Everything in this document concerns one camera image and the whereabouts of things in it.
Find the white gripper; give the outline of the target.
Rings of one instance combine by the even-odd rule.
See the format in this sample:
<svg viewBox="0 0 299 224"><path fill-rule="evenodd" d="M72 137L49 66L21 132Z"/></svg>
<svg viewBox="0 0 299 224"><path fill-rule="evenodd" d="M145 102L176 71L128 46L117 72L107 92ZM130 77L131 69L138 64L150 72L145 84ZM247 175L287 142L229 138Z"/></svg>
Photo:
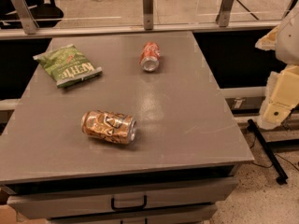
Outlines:
<svg viewBox="0 0 299 224"><path fill-rule="evenodd" d="M260 38L256 49L276 50L278 60L287 64L280 73L271 72L257 124L265 130L279 126L299 105L299 8L294 7L279 26Z"/></svg>

